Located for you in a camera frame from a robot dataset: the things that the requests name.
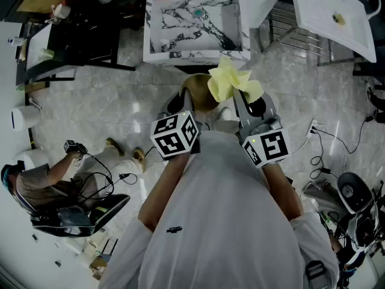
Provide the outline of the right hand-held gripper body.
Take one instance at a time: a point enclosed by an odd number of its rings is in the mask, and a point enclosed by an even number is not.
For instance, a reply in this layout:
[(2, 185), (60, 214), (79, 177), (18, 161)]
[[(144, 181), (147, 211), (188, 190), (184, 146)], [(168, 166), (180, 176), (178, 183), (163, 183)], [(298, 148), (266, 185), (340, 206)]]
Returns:
[(282, 127), (279, 116), (241, 128), (238, 138), (255, 168), (278, 163), (291, 156), (288, 130)]

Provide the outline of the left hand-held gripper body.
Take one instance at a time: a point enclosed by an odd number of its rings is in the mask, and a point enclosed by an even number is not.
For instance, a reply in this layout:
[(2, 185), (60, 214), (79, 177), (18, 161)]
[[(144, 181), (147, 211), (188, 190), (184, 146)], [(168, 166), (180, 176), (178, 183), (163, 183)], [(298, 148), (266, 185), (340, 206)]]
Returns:
[(210, 130), (205, 116), (185, 110), (152, 122), (150, 139), (163, 160), (177, 155), (200, 153), (202, 131)]

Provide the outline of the brown round bowl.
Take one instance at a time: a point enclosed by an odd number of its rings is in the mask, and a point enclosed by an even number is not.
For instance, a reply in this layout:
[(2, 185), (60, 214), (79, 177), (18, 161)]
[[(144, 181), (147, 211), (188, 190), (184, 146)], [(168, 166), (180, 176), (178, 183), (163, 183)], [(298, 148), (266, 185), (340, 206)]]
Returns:
[(207, 113), (217, 108), (220, 102), (216, 101), (209, 90), (208, 81), (211, 75), (205, 73), (192, 74), (187, 77), (180, 89), (179, 94), (187, 89), (191, 94), (194, 111)]

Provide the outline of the yellow cloth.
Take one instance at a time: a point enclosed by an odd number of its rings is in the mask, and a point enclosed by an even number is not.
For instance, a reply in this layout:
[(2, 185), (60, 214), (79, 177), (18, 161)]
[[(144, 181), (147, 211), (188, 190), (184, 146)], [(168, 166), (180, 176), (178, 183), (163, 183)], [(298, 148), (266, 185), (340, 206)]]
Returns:
[(227, 56), (222, 56), (218, 67), (210, 69), (209, 74), (208, 89), (218, 103), (231, 98), (234, 89), (243, 92), (248, 104), (258, 100), (264, 93), (261, 83), (250, 79), (251, 71), (237, 70)]

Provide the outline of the person's left forearm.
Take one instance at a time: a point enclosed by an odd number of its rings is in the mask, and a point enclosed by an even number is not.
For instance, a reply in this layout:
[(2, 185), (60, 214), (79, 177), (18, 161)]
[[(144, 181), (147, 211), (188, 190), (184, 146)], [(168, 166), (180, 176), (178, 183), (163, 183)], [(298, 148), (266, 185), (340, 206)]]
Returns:
[(177, 155), (170, 160), (152, 191), (142, 204), (138, 220), (154, 232), (189, 161), (189, 152)]

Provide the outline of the person's right forearm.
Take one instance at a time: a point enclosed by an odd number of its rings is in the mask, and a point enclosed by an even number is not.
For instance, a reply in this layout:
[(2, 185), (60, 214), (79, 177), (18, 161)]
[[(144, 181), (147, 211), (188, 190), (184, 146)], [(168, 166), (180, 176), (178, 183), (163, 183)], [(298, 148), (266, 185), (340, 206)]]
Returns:
[(280, 165), (277, 163), (270, 164), (264, 166), (262, 171), (269, 185), (271, 196), (286, 218), (291, 221), (302, 216), (304, 210), (300, 198)]

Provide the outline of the marble sink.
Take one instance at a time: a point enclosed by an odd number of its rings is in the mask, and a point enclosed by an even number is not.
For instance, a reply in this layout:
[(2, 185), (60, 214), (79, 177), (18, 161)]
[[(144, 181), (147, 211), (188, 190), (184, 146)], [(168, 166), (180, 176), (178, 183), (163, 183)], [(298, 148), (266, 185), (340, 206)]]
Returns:
[[(195, 8), (205, 15), (194, 18)], [(227, 56), (241, 67), (250, 59), (245, 0), (146, 0), (144, 20), (146, 63), (216, 65)]]

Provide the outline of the person's white shirt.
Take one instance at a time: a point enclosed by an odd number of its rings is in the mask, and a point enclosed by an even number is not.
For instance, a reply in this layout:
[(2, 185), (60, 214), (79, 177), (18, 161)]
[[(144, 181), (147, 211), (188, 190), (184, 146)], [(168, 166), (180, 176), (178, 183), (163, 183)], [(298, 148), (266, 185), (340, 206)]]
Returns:
[[(309, 282), (313, 260), (326, 273)], [(289, 221), (238, 139), (204, 131), (155, 231), (130, 221), (98, 289), (336, 289), (338, 279), (319, 215)]]

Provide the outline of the black and white oval device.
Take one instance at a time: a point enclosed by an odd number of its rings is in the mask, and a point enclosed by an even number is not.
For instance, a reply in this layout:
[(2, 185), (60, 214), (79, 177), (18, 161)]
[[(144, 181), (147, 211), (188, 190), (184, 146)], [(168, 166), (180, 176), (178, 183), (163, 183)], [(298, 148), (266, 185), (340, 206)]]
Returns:
[(358, 213), (373, 201), (372, 192), (366, 183), (353, 172), (344, 172), (338, 177), (337, 190), (350, 214)]

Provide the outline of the black metal table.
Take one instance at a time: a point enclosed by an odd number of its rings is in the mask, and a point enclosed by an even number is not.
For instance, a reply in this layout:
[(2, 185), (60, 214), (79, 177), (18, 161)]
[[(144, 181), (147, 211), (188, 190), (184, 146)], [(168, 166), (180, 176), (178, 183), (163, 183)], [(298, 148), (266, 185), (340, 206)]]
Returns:
[[(48, 24), (24, 29), (26, 59), (30, 39)], [(61, 81), (56, 75), (83, 66), (134, 71), (135, 67), (118, 64), (120, 27), (114, 19), (79, 20), (52, 24), (48, 49), (55, 52), (53, 60), (43, 61), (26, 70), (26, 60), (17, 63), (16, 85), (39, 81)]]

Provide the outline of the white sink basin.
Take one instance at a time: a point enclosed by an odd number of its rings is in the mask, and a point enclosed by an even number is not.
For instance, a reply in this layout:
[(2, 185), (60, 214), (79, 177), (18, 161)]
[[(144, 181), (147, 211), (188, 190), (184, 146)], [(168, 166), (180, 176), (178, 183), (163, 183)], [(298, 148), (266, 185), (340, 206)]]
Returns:
[[(353, 50), (370, 63), (377, 61), (369, 20), (381, 10), (381, 0), (367, 13), (359, 0), (293, 0), (297, 24), (311, 32)], [(346, 25), (337, 24), (332, 15), (341, 14)]]

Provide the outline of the white mug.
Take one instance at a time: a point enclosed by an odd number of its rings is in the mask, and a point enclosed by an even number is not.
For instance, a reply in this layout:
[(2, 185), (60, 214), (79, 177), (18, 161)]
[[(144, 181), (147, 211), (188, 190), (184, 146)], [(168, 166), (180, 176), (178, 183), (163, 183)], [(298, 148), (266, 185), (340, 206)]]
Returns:
[(66, 19), (68, 18), (70, 12), (71, 7), (64, 4), (58, 4), (53, 10), (53, 15), (59, 19)]

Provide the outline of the white rectangular basin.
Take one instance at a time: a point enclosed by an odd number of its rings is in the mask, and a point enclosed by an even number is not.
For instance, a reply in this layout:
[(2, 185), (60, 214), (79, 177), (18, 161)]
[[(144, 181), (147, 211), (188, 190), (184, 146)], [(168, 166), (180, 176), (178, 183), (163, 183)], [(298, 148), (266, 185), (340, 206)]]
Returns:
[(26, 59), (26, 70), (29, 70), (30, 68), (43, 62), (38, 61), (38, 54), (41, 48), (48, 49), (48, 42), (51, 34), (51, 29), (52, 24), (49, 24), (30, 39)]

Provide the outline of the small brown cardboard box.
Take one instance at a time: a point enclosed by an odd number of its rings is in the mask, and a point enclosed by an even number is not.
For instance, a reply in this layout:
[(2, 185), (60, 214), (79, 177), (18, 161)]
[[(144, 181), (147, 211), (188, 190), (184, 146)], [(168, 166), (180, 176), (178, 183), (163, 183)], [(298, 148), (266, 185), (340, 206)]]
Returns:
[(101, 256), (95, 257), (95, 259), (89, 265), (89, 269), (92, 271), (93, 278), (99, 281), (106, 269), (108, 262)]

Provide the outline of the steel rack frame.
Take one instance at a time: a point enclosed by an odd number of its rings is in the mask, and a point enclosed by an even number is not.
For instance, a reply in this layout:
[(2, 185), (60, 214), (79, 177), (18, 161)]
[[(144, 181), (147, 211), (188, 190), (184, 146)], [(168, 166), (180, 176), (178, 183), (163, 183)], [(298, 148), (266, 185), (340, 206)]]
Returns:
[(367, 62), (361, 55), (328, 37), (299, 27), (292, 4), (276, 2), (267, 19), (270, 44), (265, 52), (281, 45), (300, 57), (315, 60), (319, 67)]

